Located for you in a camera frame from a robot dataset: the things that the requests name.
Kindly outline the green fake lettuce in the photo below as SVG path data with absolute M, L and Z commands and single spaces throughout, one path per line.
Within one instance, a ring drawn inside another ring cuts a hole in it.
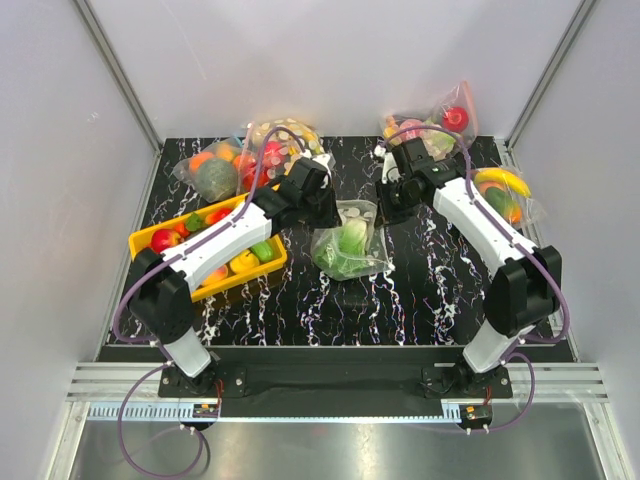
M 369 225 L 350 218 L 341 227 L 327 230 L 312 252 L 314 263 L 330 278 L 344 281 L 366 275 L 373 267 L 367 254 Z

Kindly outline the clear zip top bag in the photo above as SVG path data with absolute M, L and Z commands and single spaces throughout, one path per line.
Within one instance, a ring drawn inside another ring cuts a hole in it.
M 342 225 L 314 232 L 313 263 L 336 281 L 392 272 L 395 267 L 388 255 L 385 230 L 375 227 L 377 205 L 342 200 L 337 207 Z

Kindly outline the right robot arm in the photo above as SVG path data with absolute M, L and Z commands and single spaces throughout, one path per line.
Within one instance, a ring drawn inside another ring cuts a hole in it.
M 464 347 L 454 384 L 476 396 L 490 383 L 489 372 L 542 320 L 565 306 L 561 298 L 562 258 L 553 247 L 538 247 L 511 227 L 453 159 L 436 161 L 418 138 L 391 149 L 377 146 L 383 165 L 376 183 L 376 223 L 408 220 L 425 205 L 443 216 L 480 255 L 491 283 L 483 301 L 484 321 Z

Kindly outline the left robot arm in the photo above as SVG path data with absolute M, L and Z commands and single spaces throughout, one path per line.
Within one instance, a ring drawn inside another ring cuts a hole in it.
M 217 268 L 284 229 L 328 229 L 341 224 L 329 154 L 301 158 L 276 189 L 258 188 L 230 215 L 162 253 L 146 248 L 132 265 L 133 286 L 122 303 L 159 342 L 196 396 L 215 386 L 211 354 L 194 329 L 191 294 Z

